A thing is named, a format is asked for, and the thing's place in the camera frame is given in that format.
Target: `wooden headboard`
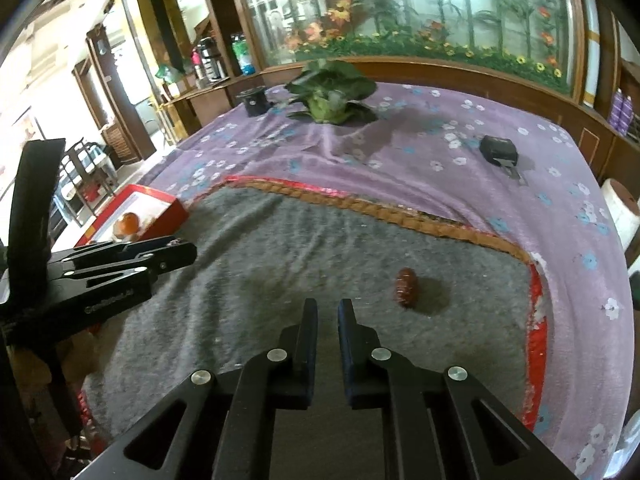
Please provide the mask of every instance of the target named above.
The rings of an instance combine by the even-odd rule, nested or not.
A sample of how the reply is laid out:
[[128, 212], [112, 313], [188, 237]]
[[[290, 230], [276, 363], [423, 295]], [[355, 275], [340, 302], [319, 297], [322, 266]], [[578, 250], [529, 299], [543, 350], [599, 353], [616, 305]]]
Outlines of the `wooden headboard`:
[[[603, 117], [568, 96], [516, 76], [457, 62], [392, 56], [341, 59], [375, 81], [465, 92], [553, 121], [574, 138], [600, 184], [606, 178], [615, 178], [636, 199], [640, 196], [640, 146], [620, 136]], [[260, 75], [267, 86], [284, 84], [304, 65], [276, 66]]]

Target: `floral mural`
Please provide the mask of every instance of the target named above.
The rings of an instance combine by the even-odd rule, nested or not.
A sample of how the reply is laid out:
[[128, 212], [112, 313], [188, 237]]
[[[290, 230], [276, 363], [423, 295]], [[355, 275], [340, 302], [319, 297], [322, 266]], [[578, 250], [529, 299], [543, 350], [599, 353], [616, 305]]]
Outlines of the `floral mural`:
[[568, 93], [567, 0], [247, 0], [266, 58], [447, 59]]

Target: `purple bottle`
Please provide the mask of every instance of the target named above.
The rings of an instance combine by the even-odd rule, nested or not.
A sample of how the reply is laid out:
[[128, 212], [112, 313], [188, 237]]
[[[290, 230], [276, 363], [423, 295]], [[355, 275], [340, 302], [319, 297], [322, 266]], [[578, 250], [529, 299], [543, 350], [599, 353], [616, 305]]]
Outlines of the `purple bottle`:
[[613, 95], [613, 102], [611, 104], [611, 112], [609, 113], [609, 124], [614, 130], [618, 129], [618, 123], [620, 122], [620, 113], [622, 112], [622, 90], [618, 88], [618, 91]]
[[626, 135], [633, 118], [634, 108], [631, 104], [631, 97], [627, 96], [622, 103], [622, 110], [620, 111], [620, 122], [618, 123], [618, 131], [620, 134]]

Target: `white roll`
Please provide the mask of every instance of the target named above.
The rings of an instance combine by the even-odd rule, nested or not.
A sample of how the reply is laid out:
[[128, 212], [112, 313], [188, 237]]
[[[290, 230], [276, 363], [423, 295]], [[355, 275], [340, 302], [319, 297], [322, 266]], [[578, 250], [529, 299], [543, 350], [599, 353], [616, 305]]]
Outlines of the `white roll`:
[[617, 180], [608, 178], [602, 184], [602, 194], [607, 203], [611, 220], [616, 227], [623, 250], [629, 247], [640, 226], [638, 204]]

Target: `black container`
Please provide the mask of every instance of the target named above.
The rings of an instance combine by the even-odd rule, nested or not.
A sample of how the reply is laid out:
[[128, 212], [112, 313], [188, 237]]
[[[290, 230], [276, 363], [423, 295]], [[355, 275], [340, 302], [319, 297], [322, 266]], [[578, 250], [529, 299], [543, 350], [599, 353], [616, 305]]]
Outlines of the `black container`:
[[244, 103], [244, 108], [246, 108], [249, 117], [257, 117], [265, 114], [269, 111], [269, 108], [271, 108], [271, 103], [267, 101], [264, 89], [264, 86], [249, 88], [236, 96], [236, 99], [240, 99]]
[[218, 58], [220, 51], [213, 38], [202, 38], [198, 42], [198, 52], [204, 66], [204, 72], [212, 83], [222, 78], [220, 69], [218, 68]]

